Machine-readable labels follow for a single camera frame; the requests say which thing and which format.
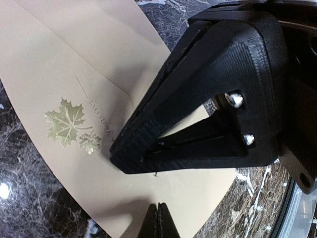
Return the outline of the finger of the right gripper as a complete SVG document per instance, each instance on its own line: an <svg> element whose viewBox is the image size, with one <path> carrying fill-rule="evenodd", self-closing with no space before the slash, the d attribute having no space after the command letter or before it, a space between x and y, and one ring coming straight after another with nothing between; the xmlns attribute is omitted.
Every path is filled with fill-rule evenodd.
<svg viewBox="0 0 317 238"><path fill-rule="evenodd" d="M274 17L247 20L248 96L217 95L186 117L146 116L146 94L110 149L127 174L267 166L284 123L287 50Z"/></svg>
<svg viewBox="0 0 317 238"><path fill-rule="evenodd" d="M248 23L190 19L146 92L146 116L186 117L217 95L248 96Z"/></svg>

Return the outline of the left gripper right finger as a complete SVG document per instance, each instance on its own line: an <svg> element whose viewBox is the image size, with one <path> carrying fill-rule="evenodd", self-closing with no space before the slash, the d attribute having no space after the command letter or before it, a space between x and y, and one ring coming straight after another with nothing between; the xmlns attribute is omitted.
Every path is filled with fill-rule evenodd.
<svg viewBox="0 0 317 238"><path fill-rule="evenodd" d="M158 205L158 238L180 238L166 203Z"/></svg>

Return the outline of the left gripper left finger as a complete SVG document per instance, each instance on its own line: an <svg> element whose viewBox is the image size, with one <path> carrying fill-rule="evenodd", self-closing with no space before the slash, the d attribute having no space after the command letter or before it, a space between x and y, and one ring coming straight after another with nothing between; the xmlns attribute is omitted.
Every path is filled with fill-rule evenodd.
<svg viewBox="0 0 317 238"><path fill-rule="evenodd" d="M157 206L150 204L140 227L138 238L157 238L157 225Z"/></svg>

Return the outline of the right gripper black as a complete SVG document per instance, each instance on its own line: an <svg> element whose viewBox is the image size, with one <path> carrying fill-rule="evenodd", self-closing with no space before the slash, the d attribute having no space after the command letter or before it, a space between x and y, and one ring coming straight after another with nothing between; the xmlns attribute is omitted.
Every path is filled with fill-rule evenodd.
<svg viewBox="0 0 317 238"><path fill-rule="evenodd" d="M279 136L281 161L304 194L317 189L317 2L243 0L221 3L191 16L218 22L273 15L281 24L290 58L286 79L287 126Z"/></svg>

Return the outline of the brown paper envelope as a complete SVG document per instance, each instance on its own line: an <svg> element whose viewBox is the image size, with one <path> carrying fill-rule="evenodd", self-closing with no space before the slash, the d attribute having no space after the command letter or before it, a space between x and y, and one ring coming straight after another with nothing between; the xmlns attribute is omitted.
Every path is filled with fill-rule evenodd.
<svg viewBox="0 0 317 238"><path fill-rule="evenodd" d="M169 49L132 0L3 0L0 78L42 158L112 237L135 238L151 203L193 237L234 169L128 175L109 149Z"/></svg>

